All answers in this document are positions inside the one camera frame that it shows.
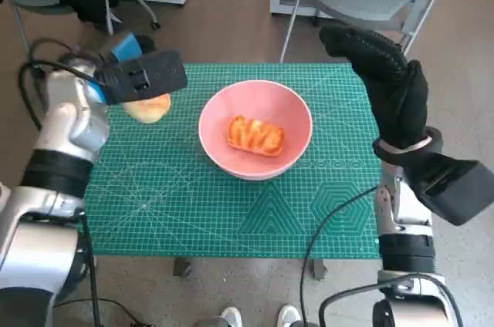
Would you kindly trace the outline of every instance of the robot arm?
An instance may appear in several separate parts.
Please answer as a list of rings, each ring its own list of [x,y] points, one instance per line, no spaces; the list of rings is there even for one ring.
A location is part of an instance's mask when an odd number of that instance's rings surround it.
[[[418,61],[408,62],[382,35],[337,20],[320,38],[330,56],[347,57],[364,81],[380,133],[373,145],[382,171],[374,205],[383,265],[378,281],[420,273],[445,284],[435,269],[431,213],[465,223],[494,201],[494,175],[478,161],[441,154],[441,133],[425,125],[428,87]],[[381,291],[374,327],[455,325],[448,297],[430,280],[409,278]]]
[[[128,58],[129,46],[136,45],[132,38],[123,41],[127,51],[119,44],[113,57],[122,59],[117,54],[126,52]],[[0,313],[10,315],[16,325],[22,325],[18,317],[24,323],[37,317],[41,324],[28,325],[50,326],[57,295],[66,294],[85,273],[85,238],[75,224],[85,210],[91,170],[110,133],[107,105],[149,99],[187,85],[176,52],[132,53],[134,59],[105,66],[68,60],[66,65],[85,74],[84,79],[63,70],[47,77],[49,109],[24,177],[12,192],[3,187],[0,197],[0,291],[6,292],[9,305],[19,290],[24,297],[45,300],[41,314],[24,308],[19,314],[2,303]]]

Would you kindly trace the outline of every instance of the white sneaker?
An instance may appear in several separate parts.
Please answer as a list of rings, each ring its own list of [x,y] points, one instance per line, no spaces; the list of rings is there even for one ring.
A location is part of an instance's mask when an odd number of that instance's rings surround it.
[[[278,322],[276,327],[290,327],[292,323],[302,320],[299,310],[293,305],[285,305],[281,308],[278,314]]]
[[[222,313],[222,318],[231,327],[242,327],[242,316],[240,315],[240,311],[234,306],[229,306],[225,309]]]

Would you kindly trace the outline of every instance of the black cable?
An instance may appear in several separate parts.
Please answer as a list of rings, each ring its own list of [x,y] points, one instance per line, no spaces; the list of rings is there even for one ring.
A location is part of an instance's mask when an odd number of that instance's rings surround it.
[[[101,327],[98,290],[96,287],[96,267],[94,266],[93,242],[91,240],[90,226],[87,224],[87,216],[84,211],[82,211],[79,216],[83,223],[84,234],[86,235],[87,264],[90,267],[91,302],[93,303],[94,327]]]
[[[28,111],[29,117],[31,118],[32,122],[36,126],[36,129],[38,129],[38,130],[41,130],[41,123],[40,123],[38,117],[36,116],[34,109],[32,108],[31,101],[29,101],[28,93],[27,93],[27,90],[25,88],[25,73],[29,69],[34,68],[36,66],[40,66],[40,65],[51,66],[54,69],[58,69],[58,70],[65,70],[67,72],[72,73],[74,76],[77,76],[78,78],[84,79],[90,83],[96,83],[96,84],[103,85],[102,83],[99,83],[98,81],[96,81],[92,76],[89,76],[89,75],[85,74],[84,72],[80,72],[79,70],[76,70],[76,69],[74,69],[70,66],[67,66],[61,62],[53,62],[53,61],[46,61],[43,59],[35,59],[32,61],[28,61],[28,62],[23,63],[21,65],[21,67],[19,68],[19,72],[17,74],[17,83],[18,83],[18,87],[19,87],[19,92],[21,93],[21,98],[22,98],[22,101],[24,103],[25,108]]]
[[[426,279],[428,281],[431,281],[434,283],[436,286],[438,286],[448,297],[449,302],[451,303],[451,306],[453,307],[453,310],[455,311],[455,317],[456,317],[456,323],[458,327],[463,327],[463,319],[459,311],[458,304],[456,303],[455,298],[453,297],[453,294],[451,291],[449,291],[448,287],[444,285],[441,281],[439,281],[437,278],[431,277],[430,275],[423,275],[421,273],[410,273],[408,275],[404,275],[401,277],[396,277],[393,279],[390,279],[389,281],[381,281],[373,285],[366,285],[366,286],[360,286],[356,288],[351,288],[346,291],[338,292],[326,300],[324,300],[319,307],[319,324],[320,327],[326,327],[326,321],[324,320],[324,311],[326,310],[327,306],[329,304],[332,304],[334,302],[337,302],[338,300],[341,300],[342,298],[346,298],[347,296],[352,296],[352,295],[357,295],[361,294],[363,292],[369,292],[369,291],[374,291],[378,290],[380,288],[385,288],[385,287],[391,287],[394,286],[402,281],[406,280],[411,280],[413,278],[421,278],[421,279]]]
[[[302,265],[302,274],[300,276],[300,290],[299,290],[299,293],[300,293],[300,310],[302,312],[302,320],[303,320],[303,325],[304,327],[307,327],[308,326],[308,322],[307,322],[307,313],[306,313],[306,306],[305,306],[305,302],[303,301],[303,285],[304,285],[304,280],[305,280],[305,273],[306,273],[306,266],[307,266],[307,262],[309,260],[309,256],[310,256],[310,253],[312,251],[312,248],[314,247],[314,244],[316,243],[316,240],[317,238],[319,237],[321,231],[324,229],[324,227],[326,227],[326,224],[328,221],[330,221],[330,219],[336,214],[338,213],[338,211],[341,211],[343,210],[345,207],[347,207],[348,205],[352,204],[353,202],[357,201],[357,200],[360,200],[363,196],[366,196],[368,195],[370,192],[373,192],[377,189],[377,186],[375,187],[372,187],[372,188],[369,188],[368,190],[362,192],[361,194],[358,194],[357,196],[355,197],[352,197],[351,199],[349,199],[348,201],[346,202],[343,202],[342,204],[336,206],[332,211],[330,211],[330,213],[324,218],[323,222],[320,224],[320,226],[317,228],[317,231],[316,233],[314,234],[314,236],[312,237],[312,240],[310,241],[309,243],[309,246],[307,247],[307,253],[306,253],[306,256],[305,258],[303,259],[303,265]]]
[[[152,324],[147,324],[147,323],[141,322],[139,319],[137,319],[137,317],[135,315],[133,315],[129,311],[129,309],[127,309],[125,306],[123,306],[119,302],[117,302],[115,300],[112,300],[111,298],[98,298],[98,300],[101,301],[101,302],[111,302],[112,304],[115,304],[117,306],[120,306],[122,308],[122,310],[125,312],[125,314],[127,314],[128,317],[134,321],[136,327],[138,327],[138,326],[139,327],[155,327]],[[91,298],[78,298],[78,299],[75,299],[75,300],[70,300],[68,302],[61,302],[61,303],[55,305],[55,308],[58,308],[58,307],[61,307],[61,306],[65,306],[65,305],[74,304],[76,302],[90,302],[90,301],[92,301]]]
[[[37,40],[35,40],[29,47],[29,61],[34,61],[35,60],[35,53],[36,53],[36,50],[38,49],[38,47],[42,46],[43,44],[56,44],[60,47],[63,47],[65,49],[67,49],[69,52],[72,52],[72,53],[75,53],[75,51],[73,50],[73,48],[71,46],[69,46],[68,44],[62,42],[62,41],[59,41],[57,39],[52,39],[52,38],[39,38]]]

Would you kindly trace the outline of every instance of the table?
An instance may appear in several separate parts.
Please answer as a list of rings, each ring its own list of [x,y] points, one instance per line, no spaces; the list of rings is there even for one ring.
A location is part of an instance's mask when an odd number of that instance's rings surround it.
[[[374,186],[380,165],[367,94],[349,64],[187,65],[189,86],[171,111],[144,125],[110,108],[110,138],[86,193],[99,255],[302,258],[308,240],[336,205]],[[269,79],[294,89],[313,114],[313,139],[281,177],[248,182],[210,161],[198,118],[222,87]],[[321,234],[315,258],[376,258],[366,197]]]

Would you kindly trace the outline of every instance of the bread roll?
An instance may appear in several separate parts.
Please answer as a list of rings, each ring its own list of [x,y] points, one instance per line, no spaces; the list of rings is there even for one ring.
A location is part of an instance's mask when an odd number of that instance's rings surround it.
[[[170,107],[171,97],[169,94],[123,104],[123,109],[129,115],[144,124],[156,123],[166,115]]]
[[[236,116],[228,125],[228,144],[239,150],[275,157],[283,151],[285,132],[279,126]]]

